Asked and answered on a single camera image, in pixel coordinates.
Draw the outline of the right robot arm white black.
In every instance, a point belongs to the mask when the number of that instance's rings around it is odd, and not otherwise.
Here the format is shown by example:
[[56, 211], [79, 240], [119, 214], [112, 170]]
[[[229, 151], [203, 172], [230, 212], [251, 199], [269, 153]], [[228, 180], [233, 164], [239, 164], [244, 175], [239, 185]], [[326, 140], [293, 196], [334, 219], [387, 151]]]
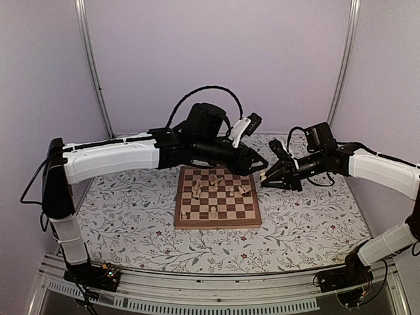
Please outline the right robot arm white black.
[[353, 286], [364, 277], [364, 266], [419, 242], [419, 165], [374, 152], [359, 142], [338, 142], [326, 122], [307, 127], [303, 133], [308, 150], [305, 157], [296, 158], [290, 152], [288, 142], [276, 139], [269, 142], [278, 160], [269, 170], [261, 172], [262, 186], [300, 192], [302, 180], [333, 173], [372, 181], [415, 201], [413, 212], [405, 221], [367, 241], [346, 257], [349, 264], [340, 270], [339, 280], [345, 286]]

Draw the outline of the light wooden king piece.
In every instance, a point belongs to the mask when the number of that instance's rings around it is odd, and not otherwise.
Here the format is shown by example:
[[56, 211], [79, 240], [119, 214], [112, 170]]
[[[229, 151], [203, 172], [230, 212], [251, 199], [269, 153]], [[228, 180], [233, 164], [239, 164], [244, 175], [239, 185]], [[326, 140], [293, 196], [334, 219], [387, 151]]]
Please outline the light wooden king piece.
[[209, 212], [209, 217], [211, 219], [216, 219], [218, 217], [217, 208], [215, 206], [212, 206]]

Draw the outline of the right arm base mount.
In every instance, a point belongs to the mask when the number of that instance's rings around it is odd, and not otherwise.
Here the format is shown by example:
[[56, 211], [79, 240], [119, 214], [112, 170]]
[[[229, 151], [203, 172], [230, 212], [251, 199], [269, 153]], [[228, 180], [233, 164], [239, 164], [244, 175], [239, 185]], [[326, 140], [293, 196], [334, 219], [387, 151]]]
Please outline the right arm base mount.
[[339, 293], [339, 302], [348, 308], [360, 306], [371, 290], [373, 273], [364, 266], [357, 254], [349, 255], [342, 268], [321, 271], [316, 279], [322, 293], [358, 286], [357, 289]]

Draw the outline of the wooden chess board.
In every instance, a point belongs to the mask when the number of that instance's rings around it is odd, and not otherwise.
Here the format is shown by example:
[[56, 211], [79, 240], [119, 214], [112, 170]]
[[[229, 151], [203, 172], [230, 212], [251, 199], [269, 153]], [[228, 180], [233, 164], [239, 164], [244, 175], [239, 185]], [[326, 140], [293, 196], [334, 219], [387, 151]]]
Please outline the wooden chess board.
[[[217, 192], [209, 191], [209, 175], [223, 177], [224, 186]], [[192, 187], [201, 175], [203, 188], [200, 199], [192, 197]], [[234, 197], [229, 196], [230, 187], [234, 187]], [[246, 187], [249, 192], [242, 196], [238, 187]], [[217, 208], [218, 217], [211, 219], [212, 206]], [[187, 219], [181, 213], [186, 211]], [[233, 175], [225, 167], [197, 169], [182, 167], [178, 180], [175, 207], [175, 228], [177, 230], [216, 230], [245, 229], [261, 227], [262, 219], [253, 175]]]

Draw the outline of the light wooden rook piece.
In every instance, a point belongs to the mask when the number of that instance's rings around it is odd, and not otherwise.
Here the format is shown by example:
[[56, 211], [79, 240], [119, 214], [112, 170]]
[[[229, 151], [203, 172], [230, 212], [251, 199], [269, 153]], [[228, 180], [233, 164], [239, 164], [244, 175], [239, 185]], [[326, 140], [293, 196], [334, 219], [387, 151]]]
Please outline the light wooden rook piece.
[[261, 170], [260, 171], [260, 180], [263, 181], [266, 179], [266, 171], [265, 170]]

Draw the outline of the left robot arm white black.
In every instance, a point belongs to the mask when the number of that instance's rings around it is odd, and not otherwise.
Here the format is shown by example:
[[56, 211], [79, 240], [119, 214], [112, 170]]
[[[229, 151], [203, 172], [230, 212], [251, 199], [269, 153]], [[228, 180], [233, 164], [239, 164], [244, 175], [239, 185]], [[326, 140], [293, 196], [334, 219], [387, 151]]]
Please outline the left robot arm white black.
[[267, 161], [241, 142], [252, 135], [262, 119], [256, 113], [241, 117], [227, 134], [226, 112], [216, 105], [197, 103], [188, 117], [175, 127], [150, 129], [135, 136], [84, 144], [64, 144], [54, 138], [47, 157], [37, 168], [42, 175], [41, 199], [37, 202], [56, 232], [72, 274], [84, 285], [93, 284], [97, 270], [75, 217], [71, 186], [95, 177], [135, 169], [168, 169], [179, 165], [222, 165], [234, 175], [250, 175], [267, 167]]

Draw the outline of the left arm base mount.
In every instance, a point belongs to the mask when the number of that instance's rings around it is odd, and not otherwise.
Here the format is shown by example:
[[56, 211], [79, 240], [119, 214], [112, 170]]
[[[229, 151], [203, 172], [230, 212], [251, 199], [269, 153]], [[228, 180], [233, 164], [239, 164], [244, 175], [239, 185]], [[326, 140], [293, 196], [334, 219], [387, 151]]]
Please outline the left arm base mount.
[[78, 285], [116, 292], [121, 278], [120, 267], [105, 262], [101, 266], [91, 264], [90, 258], [81, 264], [70, 264], [64, 258], [66, 271], [64, 279]]

